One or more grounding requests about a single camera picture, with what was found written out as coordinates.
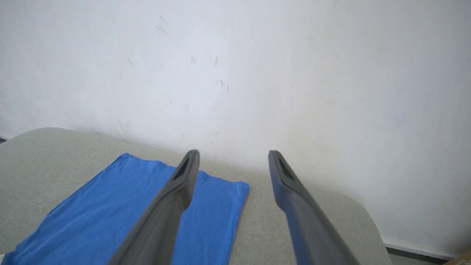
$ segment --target blue cloth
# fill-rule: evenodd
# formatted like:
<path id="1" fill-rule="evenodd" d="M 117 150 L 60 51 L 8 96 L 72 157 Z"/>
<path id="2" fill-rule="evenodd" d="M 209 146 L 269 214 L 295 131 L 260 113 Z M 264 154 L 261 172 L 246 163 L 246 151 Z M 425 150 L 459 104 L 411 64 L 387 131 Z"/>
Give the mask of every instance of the blue cloth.
<path id="1" fill-rule="evenodd" d="M 122 154 L 54 208 L 2 265 L 106 264 L 174 170 Z M 227 264 L 248 191 L 244 182 L 198 172 L 172 264 Z"/>

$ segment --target floor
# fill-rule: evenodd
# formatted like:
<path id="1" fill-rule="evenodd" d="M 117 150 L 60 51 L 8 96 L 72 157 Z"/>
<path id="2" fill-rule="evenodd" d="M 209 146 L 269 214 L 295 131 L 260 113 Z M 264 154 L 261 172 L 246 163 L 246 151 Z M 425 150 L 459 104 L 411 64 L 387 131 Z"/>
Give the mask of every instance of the floor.
<path id="1" fill-rule="evenodd" d="M 389 254 L 389 257 L 391 258 L 391 262 L 393 265 L 436 265 L 436 263 L 396 256 L 393 254 Z"/>

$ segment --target blue towel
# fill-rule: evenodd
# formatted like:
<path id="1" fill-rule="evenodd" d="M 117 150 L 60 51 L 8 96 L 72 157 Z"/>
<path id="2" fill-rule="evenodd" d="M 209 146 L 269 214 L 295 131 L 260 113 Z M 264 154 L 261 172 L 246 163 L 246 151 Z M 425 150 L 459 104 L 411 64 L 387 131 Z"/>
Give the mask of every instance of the blue towel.
<path id="1" fill-rule="evenodd" d="M 174 170 L 122 154 L 54 208 L 2 265 L 106 264 Z M 198 172 L 172 264 L 227 264 L 248 191 L 244 182 Z"/>

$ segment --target baseboard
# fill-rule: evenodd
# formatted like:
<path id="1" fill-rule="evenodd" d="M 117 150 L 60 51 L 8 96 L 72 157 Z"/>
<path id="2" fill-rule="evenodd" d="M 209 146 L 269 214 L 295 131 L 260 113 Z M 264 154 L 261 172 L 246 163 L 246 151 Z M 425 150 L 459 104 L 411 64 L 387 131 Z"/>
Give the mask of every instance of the baseboard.
<path id="1" fill-rule="evenodd" d="M 415 260 L 420 260 L 427 262 L 428 264 L 438 264 L 438 265 L 443 265 L 446 264 L 449 260 L 448 259 L 441 259 L 441 258 L 436 258 L 436 257 L 430 257 L 426 255 L 420 255 L 412 252 L 407 252 L 403 250 L 397 250 L 394 248 L 386 248 L 388 253 L 390 255 L 395 255 L 395 256 L 401 256 L 401 257 L 406 257 L 409 259 L 415 259 Z"/>
<path id="2" fill-rule="evenodd" d="M 415 245 L 410 245 L 410 244 L 405 244 L 402 242 L 397 242 L 394 240 L 390 240 L 387 238 L 382 238 L 384 242 L 384 246 L 387 248 L 393 248 L 397 250 L 402 250 L 402 251 L 407 251 L 411 253 L 416 253 L 419 255 L 424 255 L 424 256 L 429 256 L 429 257 L 436 257 L 439 259 L 445 259 L 445 260 L 450 260 L 458 257 L 457 255 L 449 254 L 449 253 L 444 253 L 440 251 L 436 251 L 433 249 L 428 249 L 428 248 L 421 248 Z"/>

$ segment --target gray fabric surface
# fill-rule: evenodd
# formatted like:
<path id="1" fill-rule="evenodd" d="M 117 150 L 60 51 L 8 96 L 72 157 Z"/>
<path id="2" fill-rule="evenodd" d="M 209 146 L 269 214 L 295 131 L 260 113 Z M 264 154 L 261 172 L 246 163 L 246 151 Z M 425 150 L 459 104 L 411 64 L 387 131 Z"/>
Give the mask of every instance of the gray fabric surface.
<path id="1" fill-rule="evenodd" d="M 184 156 L 58 128 L 33 130 L 0 144 L 0 253 L 12 251 L 50 210 L 124 152 L 172 166 Z M 250 184 L 230 264 L 295 264 L 268 167 L 265 174 L 259 174 L 202 157 L 200 170 Z M 344 195 L 306 188 L 361 264 L 391 264 L 375 224 L 361 205 Z"/>

